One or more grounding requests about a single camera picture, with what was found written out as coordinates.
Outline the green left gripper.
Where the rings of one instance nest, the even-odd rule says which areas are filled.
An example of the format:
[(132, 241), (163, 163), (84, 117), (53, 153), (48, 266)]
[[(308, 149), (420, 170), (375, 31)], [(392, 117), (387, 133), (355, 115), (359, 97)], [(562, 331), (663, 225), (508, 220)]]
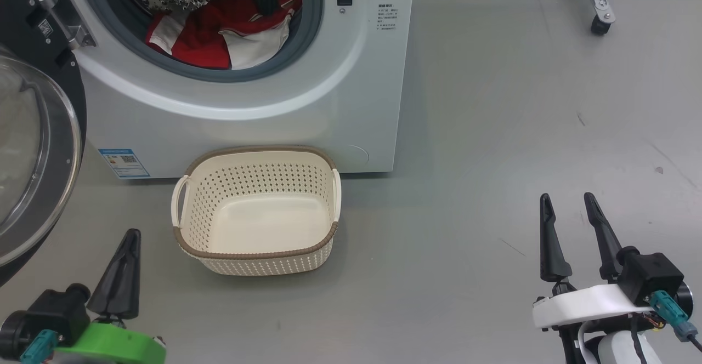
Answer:
[[(139, 314), (142, 234), (129, 229), (88, 301), (100, 319), (130, 320)], [(72, 346), (55, 349), (52, 363), (165, 363), (158, 338), (112, 324), (92, 322)]]

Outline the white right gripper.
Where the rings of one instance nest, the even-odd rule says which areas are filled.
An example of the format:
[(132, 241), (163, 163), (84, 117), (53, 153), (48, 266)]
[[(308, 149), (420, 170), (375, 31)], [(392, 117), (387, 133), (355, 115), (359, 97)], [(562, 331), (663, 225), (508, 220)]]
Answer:
[[(616, 283), (622, 272), (616, 255), (622, 246), (594, 194), (585, 192), (584, 204), (597, 239), (600, 277), (607, 283)], [(573, 274), (571, 265), (564, 259), (555, 221), (551, 197), (544, 192), (540, 197), (540, 270), (545, 282), (559, 282)], [(616, 332), (629, 328), (629, 314), (652, 311), (651, 306), (633, 303), (619, 285), (607, 284), (543, 298), (533, 304), (532, 319), (538, 329), (590, 321), (589, 331)]]

